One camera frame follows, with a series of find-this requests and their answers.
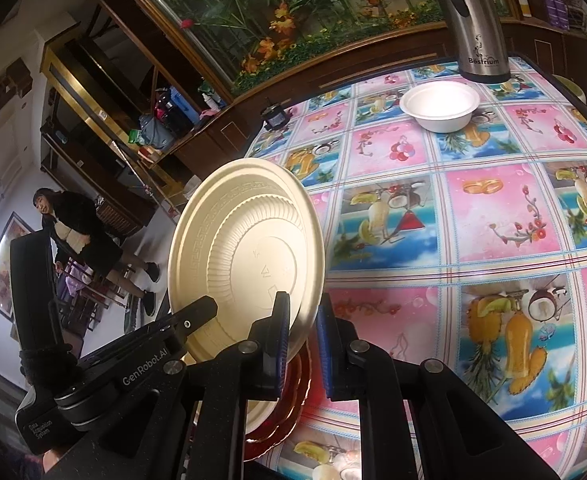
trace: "metal screw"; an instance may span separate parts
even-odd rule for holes
[[[356,339],[349,343],[349,348],[357,354],[363,354],[369,349],[369,343],[362,339]]]
[[[184,364],[182,364],[182,361],[167,361],[162,367],[162,371],[167,375],[176,375],[182,371],[183,366]]]
[[[445,369],[445,365],[438,359],[427,359],[425,361],[425,370],[431,374],[439,374]]]
[[[258,350],[258,343],[251,339],[245,339],[238,343],[238,350],[240,350],[240,353],[242,354],[253,354],[253,352]]]

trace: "glass display case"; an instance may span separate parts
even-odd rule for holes
[[[436,0],[151,1],[234,94],[347,44],[443,19]]]

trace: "black jacket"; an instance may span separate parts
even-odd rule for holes
[[[56,217],[43,215],[42,226],[58,247],[55,261],[60,262],[64,267],[70,256],[83,265],[84,262],[78,253],[56,234],[56,218],[80,234],[89,235],[90,237],[92,235],[101,235],[105,232],[105,227],[96,216],[96,206],[86,196],[71,191],[56,194],[50,201]]]

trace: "patterned tablecloth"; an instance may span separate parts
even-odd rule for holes
[[[447,363],[569,479],[587,468],[587,120],[510,62],[503,84],[446,62],[312,98],[248,156],[307,188],[336,314],[395,358]],[[463,130],[426,132],[398,106],[435,78],[480,94]],[[328,401],[313,364],[298,427],[261,460],[296,479],[360,478],[357,403]]]

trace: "purple bottle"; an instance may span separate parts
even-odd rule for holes
[[[560,27],[560,22],[558,21],[558,11],[556,10],[556,1],[544,0],[544,4],[547,7],[549,23],[552,24],[554,27]]]
[[[567,12],[567,4],[562,0],[553,0],[556,4],[556,14],[558,15],[558,26],[569,30],[569,14]]]

